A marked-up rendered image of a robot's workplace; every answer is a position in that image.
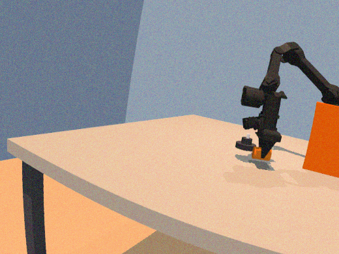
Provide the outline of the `orange knob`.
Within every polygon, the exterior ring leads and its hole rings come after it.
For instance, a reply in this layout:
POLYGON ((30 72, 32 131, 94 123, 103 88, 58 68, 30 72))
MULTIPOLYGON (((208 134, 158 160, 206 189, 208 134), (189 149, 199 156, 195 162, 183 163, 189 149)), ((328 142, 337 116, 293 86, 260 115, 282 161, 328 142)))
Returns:
POLYGON ((271 159, 272 150, 269 151, 269 153, 266 155, 266 157, 261 158, 261 147, 254 147, 252 151, 252 159, 259 159, 259 160, 268 160, 271 159))

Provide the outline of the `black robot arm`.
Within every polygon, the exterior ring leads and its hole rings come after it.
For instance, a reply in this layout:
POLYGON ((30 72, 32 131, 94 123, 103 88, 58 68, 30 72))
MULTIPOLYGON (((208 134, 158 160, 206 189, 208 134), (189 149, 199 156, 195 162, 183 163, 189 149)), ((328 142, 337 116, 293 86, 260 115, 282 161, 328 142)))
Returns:
MULTIPOLYGON (((323 97, 321 101, 324 104, 339 106, 339 87, 330 84, 319 71, 306 59, 304 51, 296 42, 286 42, 281 46, 275 47, 271 52, 268 71, 264 77, 259 89, 255 87, 244 86, 241 98, 241 105, 247 107, 279 112, 280 101, 287 100, 283 91, 276 92, 280 85, 280 76, 278 75, 280 62, 289 63, 300 68, 300 70, 310 79, 310 81, 321 91, 323 97), (282 56, 283 54, 283 56, 282 56)), ((243 118, 243 128, 258 128, 263 130, 263 114, 258 117, 243 118)))

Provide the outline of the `black round pedestal with silver shaft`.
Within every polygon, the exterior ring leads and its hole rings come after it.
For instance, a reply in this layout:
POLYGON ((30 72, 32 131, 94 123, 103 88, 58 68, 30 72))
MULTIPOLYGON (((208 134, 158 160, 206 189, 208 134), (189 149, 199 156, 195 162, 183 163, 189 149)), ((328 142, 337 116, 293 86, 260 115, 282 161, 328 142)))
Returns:
POLYGON ((252 152, 256 145, 252 143, 250 134, 247 134, 246 137, 242 137, 241 141, 236 141, 235 147, 241 150, 252 152))

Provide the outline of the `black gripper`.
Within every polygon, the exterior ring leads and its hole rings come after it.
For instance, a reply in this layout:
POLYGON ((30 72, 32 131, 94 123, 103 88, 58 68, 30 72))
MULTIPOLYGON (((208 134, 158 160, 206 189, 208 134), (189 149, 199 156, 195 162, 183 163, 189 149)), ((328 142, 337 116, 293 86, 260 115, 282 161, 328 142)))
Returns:
POLYGON ((269 151, 273 148, 273 145, 277 142, 281 142, 282 136, 277 132, 276 123, 279 119, 278 112, 262 109, 263 114, 263 130, 258 130, 256 133, 259 138, 259 147, 261 147, 261 158, 266 157, 269 151))

